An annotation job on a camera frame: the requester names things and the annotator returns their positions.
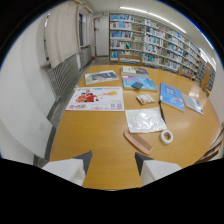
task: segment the curtain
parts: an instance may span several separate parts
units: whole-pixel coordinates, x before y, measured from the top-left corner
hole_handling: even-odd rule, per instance
[[[68,1],[51,11],[46,27],[46,45],[52,68],[81,52],[79,9],[74,1]]]
[[[87,44],[90,45],[90,47],[95,47],[96,46],[96,38],[95,38],[95,33],[94,33],[92,13],[88,13],[86,15],[86,36],[87,36]]]

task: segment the poster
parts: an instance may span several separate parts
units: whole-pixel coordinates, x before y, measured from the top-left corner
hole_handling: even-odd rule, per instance
[[[78,87],[66,110],[124,111],[122,87]]]

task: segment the booklet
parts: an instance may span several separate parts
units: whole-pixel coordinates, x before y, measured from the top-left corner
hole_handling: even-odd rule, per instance
[[[131,66],[122,66],[121,75],[149,78],[149,73],[144,68],[136,68]]]
[[[161,82],[160,99],[163,103],[178,110],[185,111],[184,102],[179,89]]]
[[[124,89],[134,89],[132,85],[135,82],[142,83],[143,86],[140,90],[157,91],[158,88],[150,78],[136,77],[136,76],[122,76]]]
[[[122,87],[78,87],[66,110],[124,111]]]
[[[86,85],[114,81],[118,79],[119,77],[115,74],[113,70],[85,74]]]
[[[181,95],[184,99],[184,103],[185,103],[186,107],[198,112],[199,114],[203,114],[201,106],[197,100],[195,100],[194,98],[192,98],[190,96],[187,96],[184,93],[181,93]]]

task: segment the fluorescent light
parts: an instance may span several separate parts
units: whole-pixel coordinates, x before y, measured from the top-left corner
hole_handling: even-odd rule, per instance
[[[129,10],[134,10],[134,11],[138,11],[138,12],[147,13],[146,11],[141,10],[141,9],[135,9],[135,8],[129,8],[129,7],[123,7],[123,6],[121,6],[120,9],[129,9]]]
[[[212,58],[212,60],[214,61],[215,65],[216,65],[216,62],[215,62],[214,58]]]
[[[210,62],[209,58],[207,57],[207,55],[205,55],[205,57],[208,59],[208,61]]]
[[[166,21],[166,22],[170,22],[169,20],[167,20],[167,19],[164,19],[163,17],[161,17],[161,16],[157,16],[157,15],[155,15],[155,14],[152,14],[152,13],[149,13],[148,12],[148,14],[150,14],[150,15],[152,15],[152,16],[155,16],[155,17],[158,17],[159,19],[162,19],[162,20],[164,20],[164,21]]]
[[[205,40],[207,40],[207,42],[209,43],[210,47],[211,47],[212,49],[214,49],[214,48],[212,47],[211,43],[209,42],[209,40],[207,39],[207,37],[206,37],[203,33],[201,33],[201,34],[202,34],[202,36],[205,38]]]
[[[181,30],[182,32],[184,32],[184,33],[186,33],[186,31],[185,30],[183,30],[183,29],[181,29],[179,26],[177,26],[176,24],[174,24],[174,23],[171,23],[171,22],[169,22],[170,24],[172,24],[173,26],[175,26],[176,28],[178,28],[179,30]]]
[[[200,48],[201,52],[206,56],[205,52]]]

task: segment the plastic bag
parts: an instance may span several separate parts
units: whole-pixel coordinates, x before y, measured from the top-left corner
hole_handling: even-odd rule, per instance
[[[149,133],[166,130],[159,107],[143,110],[125,110],[131,133]]]

